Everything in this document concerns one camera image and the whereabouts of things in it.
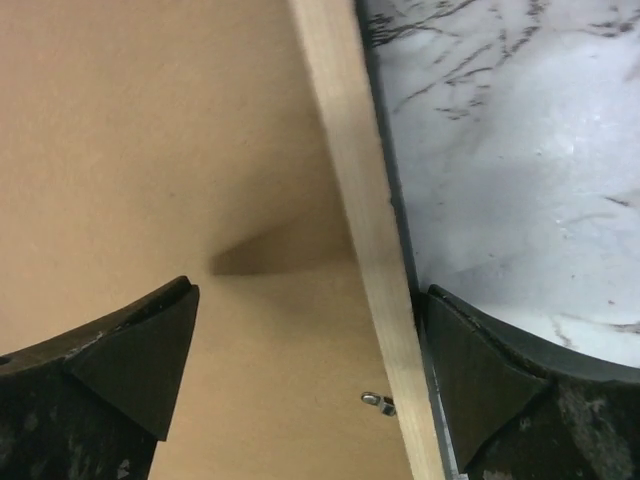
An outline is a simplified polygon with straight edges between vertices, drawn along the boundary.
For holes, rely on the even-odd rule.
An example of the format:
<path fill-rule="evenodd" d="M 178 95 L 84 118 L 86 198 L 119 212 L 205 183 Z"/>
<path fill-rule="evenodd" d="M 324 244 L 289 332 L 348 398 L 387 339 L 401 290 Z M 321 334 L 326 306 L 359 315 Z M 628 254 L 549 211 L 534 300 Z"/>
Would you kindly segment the wooden picture frame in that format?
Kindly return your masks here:
<path fill-rule="evenodd" d="M 356 7 L 289 4 L 414 478 L 450 479 L 415 326 Z"/>

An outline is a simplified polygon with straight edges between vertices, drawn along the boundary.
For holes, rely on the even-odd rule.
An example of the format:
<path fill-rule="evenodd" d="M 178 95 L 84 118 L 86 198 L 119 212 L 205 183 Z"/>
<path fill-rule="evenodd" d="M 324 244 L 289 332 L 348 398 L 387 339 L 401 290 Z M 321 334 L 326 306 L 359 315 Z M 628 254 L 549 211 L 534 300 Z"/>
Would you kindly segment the brown backing board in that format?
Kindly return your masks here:
<path fill-rule="evenodd" d="M 1 348 L 201 291 L 155 479 L 407 479 L 283 1 L 1 5 Z"/>

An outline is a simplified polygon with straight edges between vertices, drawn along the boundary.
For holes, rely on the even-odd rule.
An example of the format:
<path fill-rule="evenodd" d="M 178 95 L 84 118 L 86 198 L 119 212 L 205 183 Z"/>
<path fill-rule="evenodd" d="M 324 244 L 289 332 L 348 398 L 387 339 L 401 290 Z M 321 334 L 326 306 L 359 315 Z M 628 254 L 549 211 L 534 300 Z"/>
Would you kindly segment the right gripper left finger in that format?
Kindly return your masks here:
<path fill-rule="evenodd" d="M 1 358 L 4 479 L 146 479 L 166 440 L 199 288 L 180 276 Z"/>

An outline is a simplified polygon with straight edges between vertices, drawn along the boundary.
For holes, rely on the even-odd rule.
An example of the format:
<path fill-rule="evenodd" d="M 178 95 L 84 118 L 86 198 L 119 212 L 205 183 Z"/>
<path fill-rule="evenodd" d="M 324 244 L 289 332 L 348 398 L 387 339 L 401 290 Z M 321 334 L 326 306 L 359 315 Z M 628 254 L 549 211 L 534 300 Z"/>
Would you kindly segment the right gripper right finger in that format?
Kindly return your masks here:
<path fill-rule="evenodd" d="M 433 285 L 423 341 L 470 479 L 636 479 L 639 371 L 559 346 Z"/>

